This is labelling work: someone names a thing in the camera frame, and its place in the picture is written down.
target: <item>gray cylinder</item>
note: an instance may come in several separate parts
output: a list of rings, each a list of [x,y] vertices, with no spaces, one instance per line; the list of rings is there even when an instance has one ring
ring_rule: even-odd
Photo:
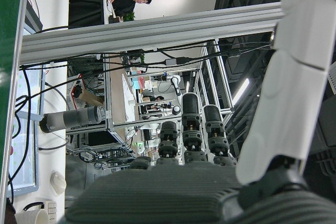
[[[98,124],[100,122],[100,109],[94,106],[79,110],[45,114],[39,125],[43,132],[49,133],[87,124]]]

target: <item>green panel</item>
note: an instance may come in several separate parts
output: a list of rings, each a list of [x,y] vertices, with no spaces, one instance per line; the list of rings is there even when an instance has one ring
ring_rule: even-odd
[[[0,165],[2,167],[20,0],[0,0],[0,3]]]

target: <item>ceiling light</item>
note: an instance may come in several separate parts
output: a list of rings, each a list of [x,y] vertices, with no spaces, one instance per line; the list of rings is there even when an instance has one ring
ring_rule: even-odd
[[[246,78],[246,80],[243,82],[243,84],[240,86],[238,92],[235,94],[235,97],[233,97],[232,99],[232,104],[235,105],[238,100],[240,99],[240,97],[242,97],[243,93],[245,92],[247,86],[249,85],[250,81],[248,80],[248,78]]]
[[[185,92],[188,93],[189,92],[189,81],[187,81],[187,85],[185,87]]]

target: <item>robotic arm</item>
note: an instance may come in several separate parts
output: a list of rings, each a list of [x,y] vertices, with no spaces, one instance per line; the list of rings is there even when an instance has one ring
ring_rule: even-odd
[[[175,93],[177,96],[177,100],[179,104],[182,104],[182,93],[180,91],[179,83],[181,81],[181,77],[179,75],[172,75],[172,78],[170,79],[170,83],[173,85],[175,89]]]

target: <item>white cup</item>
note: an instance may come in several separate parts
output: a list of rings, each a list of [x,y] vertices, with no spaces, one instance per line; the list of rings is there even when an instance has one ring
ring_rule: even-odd
[[[18,212],[15,219],[17,224],[49,224],[49,215],[44,209]]]

